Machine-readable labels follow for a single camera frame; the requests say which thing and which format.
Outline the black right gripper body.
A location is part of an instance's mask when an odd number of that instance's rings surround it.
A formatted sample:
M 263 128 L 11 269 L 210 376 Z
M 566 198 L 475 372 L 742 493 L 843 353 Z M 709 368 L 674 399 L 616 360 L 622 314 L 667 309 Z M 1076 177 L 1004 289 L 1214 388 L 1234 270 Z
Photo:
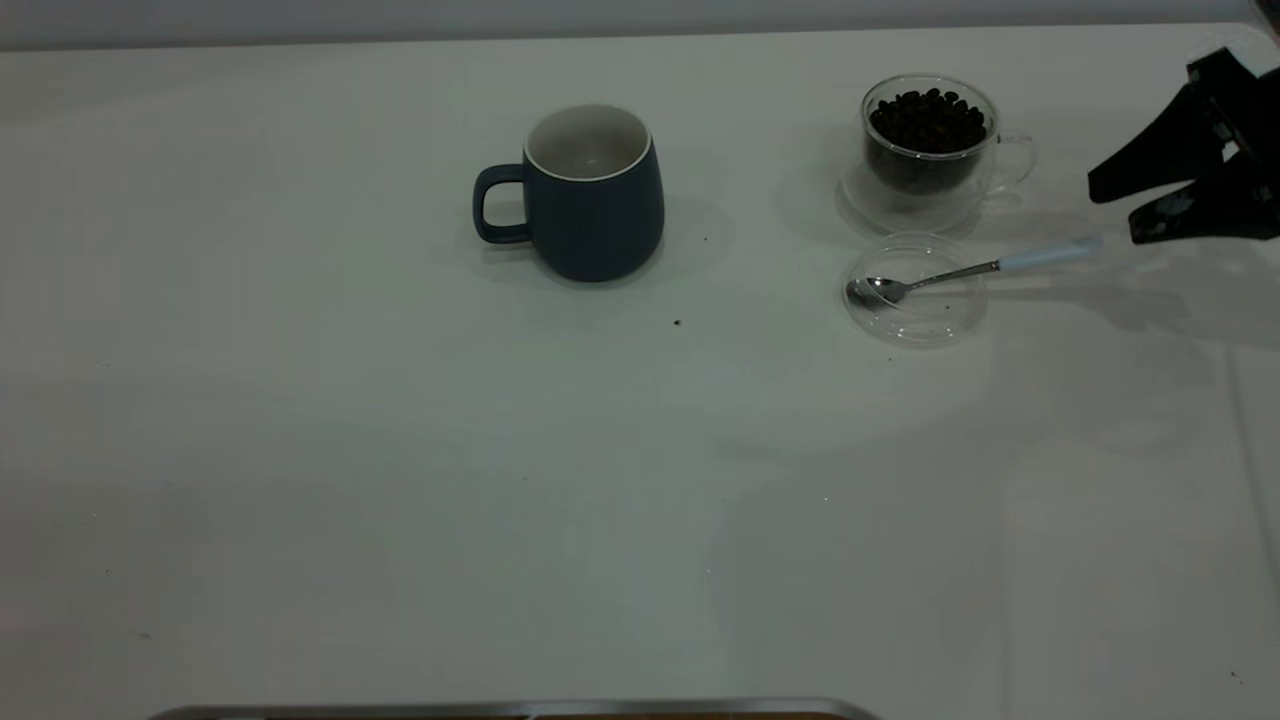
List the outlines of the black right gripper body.
M 1279 68 L 1257 76 L 1243 102 L 1238 150 L 1257 167 L 1266 183 L 1279 182 Z

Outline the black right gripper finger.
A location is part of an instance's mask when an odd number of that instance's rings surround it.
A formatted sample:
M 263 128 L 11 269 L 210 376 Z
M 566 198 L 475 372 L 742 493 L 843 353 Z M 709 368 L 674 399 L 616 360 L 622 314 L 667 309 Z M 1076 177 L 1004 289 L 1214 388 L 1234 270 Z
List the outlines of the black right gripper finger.
M 1176 182 L 1242 182 L 1263 197 L 1263 77 L 1228 49 L 1187 65 L 1187 82 L 1133 140 L 1088 173 L 1092 202 Z
M 1133 243 L 1175 240 L 1275 240 L 1277 192 L 1247 168 L 1225 168 L 1148 202 L 1129 218 Z

